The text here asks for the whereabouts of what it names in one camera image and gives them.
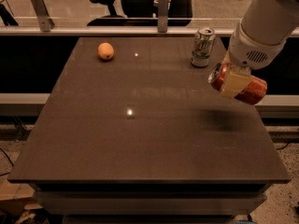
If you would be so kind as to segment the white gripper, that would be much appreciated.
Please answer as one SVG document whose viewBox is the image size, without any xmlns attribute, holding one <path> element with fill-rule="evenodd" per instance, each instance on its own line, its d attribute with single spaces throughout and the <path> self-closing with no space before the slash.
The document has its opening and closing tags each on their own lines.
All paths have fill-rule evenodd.
<svg viewBox="0 0 299 224">
<path fill-rule="evenodd" d="M 251 39 L 239 23 L 229 42 L 222 64 L 242 67 L 229 67 L 221 85 L 221 96 L 235 98 L 251 82 L 251 70 L 265 68 L 282 51 L 286 41 L 277 45 L 265 45 Z"/>
</svg>

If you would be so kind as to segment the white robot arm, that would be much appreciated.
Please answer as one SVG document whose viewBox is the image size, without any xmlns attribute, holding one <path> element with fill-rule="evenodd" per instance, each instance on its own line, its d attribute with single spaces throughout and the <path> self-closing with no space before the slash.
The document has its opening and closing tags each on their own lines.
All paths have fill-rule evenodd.
<svg viewBox="0 0 299 224">
<path fill-rule="evenodd" d="M 269 65 L 298 25 L 298 0 L 252 0 L 230 38 L 221 95 L 263 98 L 266 82 L 251 72 Z"/>
</svg>

